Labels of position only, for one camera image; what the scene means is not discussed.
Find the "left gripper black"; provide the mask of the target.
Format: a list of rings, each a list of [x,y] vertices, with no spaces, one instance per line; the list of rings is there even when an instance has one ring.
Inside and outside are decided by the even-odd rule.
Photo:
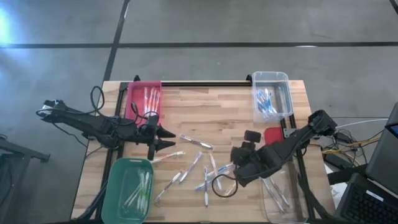
[[[147,159],[152,161],[156,151],[175,145],[173,141],[165,141],[158,138],[175,138],[176,135],[164,129],[162,125],[143,124],[136,129],[133,142],[136,144],[146,144],[148,146]]]

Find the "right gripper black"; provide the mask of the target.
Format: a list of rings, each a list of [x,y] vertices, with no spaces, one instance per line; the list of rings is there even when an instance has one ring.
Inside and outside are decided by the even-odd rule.
[[[258,178],[267,178],[282,168],[282,159],[273,144],[255,150],[254,144],[244,142],[244,147],[233,146],[230,161],[237,182],[245,187]]]

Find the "purple white packaged toothbrush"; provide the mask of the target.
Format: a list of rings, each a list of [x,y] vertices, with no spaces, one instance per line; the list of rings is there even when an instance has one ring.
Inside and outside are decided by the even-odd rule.
[[[198,154],[195,156],[195,159],[192,162],[192,164],[189,166],[189,168],[183,173],[182,177],[180,178],[180,180],[179,180],[180,184],[186,179],[187,175],[192,171],[194,166],[197,164],[197,162],[201,158],[202,154],[203,154],[202,152],[198,152]]]
[[[205,149],[213,150],[213,146],[211,144],[207,143],[207,142],[203,142],[203,141],[199,141],[199,140],[193,139],[193,138],[191,138],[189,136],[186,136],[184,134],[181,134],[180,138],[184,139],[184,140],[186,140],[186,141],[188,141],[188,142],[190,142],[192,144],[196,144],[198,146],[204,147]]]
[[[154,202],[159,203],[163,194],[171,187],[171,185],[181,176],[183,171],[179,171],[177,174],[174,175],[174,177],[171,179],[171,181],[162,189],[162,191],[156,196]]]
[[[282,214],[284,214],[285,209],[284,209],[284,206],[282,205],[283,200],[282,200],[282,197],[281,197],[279,191],[277,190],[276,184],[273,182],[273,180],[271,178],[263,179],[262,181],[263,181],[269,195],[272,197],[275,204],[277,205],[279,211]]]

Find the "pink plastic bin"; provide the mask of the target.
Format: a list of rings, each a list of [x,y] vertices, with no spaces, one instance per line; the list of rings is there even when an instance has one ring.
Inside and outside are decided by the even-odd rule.
[[[162,84],[161,81],[136,81],[128,84],[127,88],[127,101],[126,101],[126,112],[125,117],[136,122],[138,126],[144,124],[148,118],[149,112],[144,114],[144,87],[148,87],[148,98],[150,89],[161,91],[161,99],[159,104],[159,114],[155,112],[155,115],[159,115],[159,122],[162,120]]]

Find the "shallow clear plastic tray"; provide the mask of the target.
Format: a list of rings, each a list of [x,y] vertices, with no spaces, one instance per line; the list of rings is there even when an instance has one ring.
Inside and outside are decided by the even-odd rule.
[[[286,199],[290,203],[290,208],[282,202],[285,213],[282,214],[272,197],[269,195],[263,179],[261,179],[261,202],[265,217],[273,224],[304,224],[308,219],[307,207],[303,192],[297,179],[297,168],[294,162],[284,164],[281,170],[268,178],[279,186]]]

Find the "green plastic bin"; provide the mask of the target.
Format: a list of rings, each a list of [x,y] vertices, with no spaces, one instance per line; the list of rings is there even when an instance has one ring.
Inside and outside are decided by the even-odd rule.
[[[137,198],[129,207],[124,207],[127,198],[140,184],[142,171],[152,174],[151,193],[147,211],[137,209]],[[118,159],[111,168],[104,196],[101,218],[104,224],[143,224],[149,214],[152,199],[154,169],[150,161],[138,158]]]

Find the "black power brick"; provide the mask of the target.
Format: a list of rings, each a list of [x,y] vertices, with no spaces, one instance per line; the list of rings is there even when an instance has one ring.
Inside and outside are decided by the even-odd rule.
[[[336,154],[323,154],[323,160],[335,167],[342,167],[345,160]]]

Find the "tall clear plastic bin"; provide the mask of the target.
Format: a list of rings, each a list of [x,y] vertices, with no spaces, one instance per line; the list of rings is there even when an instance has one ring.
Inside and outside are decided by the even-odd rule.
[[[274,114],[268,118],[257,108],[257,92],[268,89],[272,93]],[[252,74],[253,119],[256,123],[280,121],[293,114],[289,77],[284,72],[254,72]]]

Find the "white paper sheet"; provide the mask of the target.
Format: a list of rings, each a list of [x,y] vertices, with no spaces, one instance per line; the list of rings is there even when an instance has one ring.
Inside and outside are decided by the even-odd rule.
[[[348,184],[346,182],[330,185],[330,190],[334,202],[338,203],[341,200],[347,186]]]

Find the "black keyboard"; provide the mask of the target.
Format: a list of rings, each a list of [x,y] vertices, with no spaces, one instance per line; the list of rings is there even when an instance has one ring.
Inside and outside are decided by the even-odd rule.
[[[370,190],[354,186],[341,216],[358,223],[398,224],[398,204],[387,200]]]

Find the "computer monitor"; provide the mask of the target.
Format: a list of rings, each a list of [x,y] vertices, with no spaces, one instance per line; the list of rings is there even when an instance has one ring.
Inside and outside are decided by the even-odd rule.
[[[398,192],[398,102],[367,165],[366,175],[390,191]]]

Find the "grey metal stand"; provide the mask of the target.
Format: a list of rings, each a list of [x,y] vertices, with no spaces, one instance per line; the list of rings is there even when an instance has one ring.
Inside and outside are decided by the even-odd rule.
[[[48,162],[50,155],[9,142],[0,137],[0,224],[7,224],[16,208],[30,160]]]

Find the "black table frame rail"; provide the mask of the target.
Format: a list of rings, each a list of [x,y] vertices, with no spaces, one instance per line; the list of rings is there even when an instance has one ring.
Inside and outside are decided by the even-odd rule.
[[[248,86],[252,87],[252,83],[248,80],[243,81],[191,81],[191,82],[183,82],[183,81],[171,81],[171,82],[161,82],[162,86],[184,86],[184,87],[209,87],[209,86]]]
[[[123,103],[124,92],[127,90],[128,84],[127,82],[121,82],[118,90],[118,98],[116,102],[115,108],[115,116],[119,116],[121,114],[121,108]],[[123,156],[124,152],[124,141],[121,141],[119,145],[115,149],[108,149],[106,154],[106,160],[104,164],[104,171],[101,181],[101,189],[97,197],[97,201],[95,203],[95,220],[101,220],[101,212],[103,208],[104,196],[106,193],[106,188],[109,179],[109,173],[111,171],[111,166],[113,164],[114,155],[116,154],[116,158],[119,159]]]
[[[312,205],[310,198],[308,197],[309,184],[308,184],[307,173],[306,173],[305,162],[304,162],[303,156],[304,156],[303,149],[299,149],[296,152],[296,161],[298,163],[297,179],[298,179],[298,185],[300,186],[300,188],[303,192],[304,199],[305,199],[308,218],[311,219],[311,218],[315,218],[315,210],[314,210],[314,207]]]

